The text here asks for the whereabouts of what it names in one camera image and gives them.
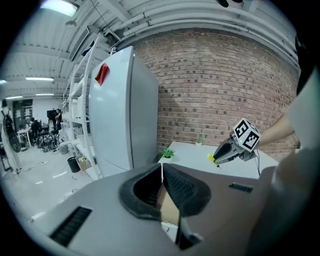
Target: refrigerator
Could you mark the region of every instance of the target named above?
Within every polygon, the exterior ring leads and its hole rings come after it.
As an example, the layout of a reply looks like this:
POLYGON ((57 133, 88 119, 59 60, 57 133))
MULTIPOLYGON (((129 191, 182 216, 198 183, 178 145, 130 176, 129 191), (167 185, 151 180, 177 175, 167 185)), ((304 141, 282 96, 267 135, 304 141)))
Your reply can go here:
POLYGON ((103 177, 154 163, 157 156, 158 80, 125 48, 91 74, 89 119, 92 145, 103 177), (101 85, 96 76, 106 63, 101 85))

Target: black trash bin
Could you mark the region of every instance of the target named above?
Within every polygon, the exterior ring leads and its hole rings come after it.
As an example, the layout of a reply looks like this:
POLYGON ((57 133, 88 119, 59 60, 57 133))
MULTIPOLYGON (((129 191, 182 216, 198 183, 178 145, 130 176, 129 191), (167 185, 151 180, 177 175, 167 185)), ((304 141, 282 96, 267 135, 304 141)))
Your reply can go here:
POLYGON ((75 157, 70 157, 68 159, 68 164, 70 166, 71 172, 77 173, 80 171, 80 167, 79 167, 77 159, 75 157))

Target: white table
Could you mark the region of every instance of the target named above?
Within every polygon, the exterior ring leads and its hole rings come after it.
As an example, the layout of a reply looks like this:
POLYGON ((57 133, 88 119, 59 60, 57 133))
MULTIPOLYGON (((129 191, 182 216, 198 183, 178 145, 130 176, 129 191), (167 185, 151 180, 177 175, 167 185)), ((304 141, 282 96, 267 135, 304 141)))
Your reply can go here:
POLYGON ((28 143, 29 143, 29 147, 31 147, 31 142, 30 142, 30 138, 29 138, 29 131, 30 131, 31 128, 27 128, 27 129, 24 129, 24 130, 20 130, 17 132, 18 134, 18 139, 19 139, 19 142, 21 143, 21 138, 20 138, 20 135, 21 134, 26 134, 26 137, 27 137, 27 140, 28 140, 28 143))
MULTIPOLYGON (((220 168, 216 167, 207 157, 208 154, 213 155, 217 146, 196 146, 195 144, 173 141, 169 149, 174 150, 174 157, 170 164, 177 164, 188 168, 200 170, 203 172, 230 175, 243 178, 258 179, 258 158, 243 161, 238 157, 227 163, 220 164, 220 168)), ((259 150, 260 155, 260 173, 266 167, 277 166, 278 162, 259 150)))

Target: white ceiling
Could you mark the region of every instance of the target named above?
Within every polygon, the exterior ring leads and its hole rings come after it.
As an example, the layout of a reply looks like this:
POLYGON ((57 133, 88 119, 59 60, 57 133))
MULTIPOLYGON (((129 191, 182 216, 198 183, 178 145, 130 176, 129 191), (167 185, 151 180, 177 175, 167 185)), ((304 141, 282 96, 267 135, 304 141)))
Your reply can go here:
MULTIPOLYGON (((221 7, 215 0, 72 2, 79 5, 73 17, 39 9, 26 23, 0 69, 0 80, 7 81, 0 85, 1 97, 22 95, 33 98, 35 93, 54 93, 56 97, 61 97, 73 66, 81 60, 80 57, 71 62, 70 52, 87 26, 91 25, 99 28, 103 35, 111 29, 120 39, 117 43, 120 49, 146 36, 171 29, 230 31, 265 44, 299 69, 295 51, 296 31, 268 1, 244 0, 243 3, 235 3, 228 0, 228 8, 221 7), (125 25, 134 17, 137 17, 134 22, 125 25), (65 25, 68 21, 75 21, 76 26, 65 25), (54 82, 27 81, 25 77, 52 77, 54 82)), ((101 42, 95 55, 95 65, 108 56, 112 46, 106 44, 106 38, 101 42)))

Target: ceiling light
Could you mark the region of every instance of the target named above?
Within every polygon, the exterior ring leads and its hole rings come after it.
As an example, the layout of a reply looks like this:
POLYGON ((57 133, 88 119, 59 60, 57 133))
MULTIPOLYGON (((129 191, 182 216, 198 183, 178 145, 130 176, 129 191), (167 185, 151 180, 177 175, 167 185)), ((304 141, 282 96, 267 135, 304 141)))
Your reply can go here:
POLYGON ((13 97, 8 97, 6 99, 7 100, 13 100, 13 99, 19 99, 19 98, 23 98, 23 96, 13 96, 13 97))
POLYGON ((30 81, 54 81, 51 77, 26 77, 25 80, 30 81))
POLYGON ((54 93, 36 93, 36 96, 53 96, 54 93))
POLYGON ((72 17, 79 8, 79 5, 67 0, 46 0, 41 4, 40 8, 50 9, 72 17))

